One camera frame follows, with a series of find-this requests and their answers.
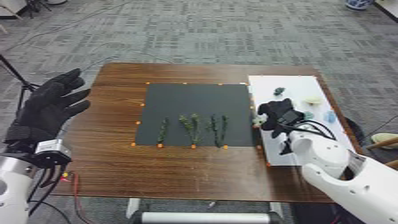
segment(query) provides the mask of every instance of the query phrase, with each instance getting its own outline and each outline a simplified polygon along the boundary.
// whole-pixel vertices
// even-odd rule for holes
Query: white sheet
[[[350,143],[349,136],[345,134],[345,129],[336,119],[334,123],[329,123],[324,119],[327,111],[333,110],[327,97],[320,88],[320,84],[315,76],[249,76],[251,82],[251,93],[254,97],[256,108],[263,103],[270,101],[281,101],[290,98],[294,101],[295,110],[310,111],[315,114],[313,120],[318,121],[331,129],[340,143],[354,151],[354,146]],[[274,96],[274,91],[278,87],[285,87],[283,96]],[[311,106],[304,99],[310,96],[318,96],[322,98],[322,104]],[[281,134],[279,138],[272,139],[270,131],[262,131],[267,159],[272,166],[302,165],[297,162],[294,154],[279,155],[281,152],[281,142],[285,141],[286,135]]]

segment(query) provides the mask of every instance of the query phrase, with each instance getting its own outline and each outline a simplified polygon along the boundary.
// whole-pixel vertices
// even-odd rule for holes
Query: black object
[[[295,111],[292,100],[270,101],[260,105],[258,115],[267,114],[269,118],[262,124],[262,129],[272,132],[272,138],[276,138],[283,132],[290,133],[286,126],[294,126],[301,120],[304,120],[304,113]]]
[[[91,105],[87,100],[82,101],[89,90],[68,95],[82,85],[80,69],[75,69],[50,79],[34,91],[8,130],[8,144],[16,141],[39,143],[55,139],[66,120]]]
[[[180,115],[199,115],[201,142],[214,146],[215,138],[207,130],[212,115],[228,116],[228,131],[224,144],[254,146],[253,141],[253,111],[251,97],[246,85],[207,84],[151,84],[146,92],[146,107],[143,111],[135,143],[157,145],[162,120],[169,117],[166,146],[191,146],[191,137],[180,123]]]

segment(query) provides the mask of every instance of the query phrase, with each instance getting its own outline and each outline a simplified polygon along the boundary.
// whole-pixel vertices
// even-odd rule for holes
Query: small leafy twig
[[[219,122],[215,118],[215,114],[212,115],[212,120],[210,120],[210,130],[214,131],[215,134],[215,146],[221,148],[224,145],[224,139],[226,139],[226,132],[228,132],[228,116],[222,115],[222,129],[219,133]]]
[[[191,115],[191,120],[192,120],[192,126],[194,126],[194,130],[192,130],[192,132],[194,132],[194,134],[192,134],[192,136],[194,136],[192,144],[198,145],[198,143],[201,141],[201,137],[199,137],[201,136],[201,131],[199,131],[199,122],[201,122],[201,120],[199,120],[199,115],[198,114]]]
[[[185,115],[182,115],[180,116],[180,122],[182,122],[185,130],[189,132],[192,148],[194,148],[198,143],[199,143],[199,141],[201,141],[201,131],[199,131],[201,120],[199,120],[199,115],[192,114],[191,115],[191,120],[185,117]]]
[[[215,114],[212,115],[212,130],[214,130],[214,133],[215,133],[215,146],[221,148],[219,128],[217,128]]]
[[[222,133],[221,133],[221,143],[224,143],[226,133],[228,133],[228,116],[222,115]]]
[[[166,141],[167,128],[169,128],[169,118],[166,117],[162,121],[160,132],[159,132],[159,145],[162,145]]]

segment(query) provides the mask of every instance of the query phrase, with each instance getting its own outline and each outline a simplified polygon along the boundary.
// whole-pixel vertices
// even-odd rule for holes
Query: metal bar
[[[137,212],[134,223],[143,224],[281,224],[278,213],[178,213],[178,212]]]

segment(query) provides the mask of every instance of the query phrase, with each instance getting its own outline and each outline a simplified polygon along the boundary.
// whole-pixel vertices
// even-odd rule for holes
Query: gray carpet
[[[366,133],[398,114],[398,26],[375,7],[354,12],[340,0],[71,0],[52,9],[32,20],[0,21],[11,32],[0,33],[0,52],[32,82],[80,67],[89,86],[111,61],[313,65]],[[0,68],[2,135],[18,92],[20,83]],[[397,126],[398,119],[382,131]],[[382,160],[397,158],[382,153]],[[50,202],[75,219],[71,199]],[[189,206],[148,203],[160,210]],[[125,222],[127,199],[84,199],[84,206],[100,223]],[[262,211],[265,206],[233,208]],[[54,223],[50,211],[41,210],[32,223]]]

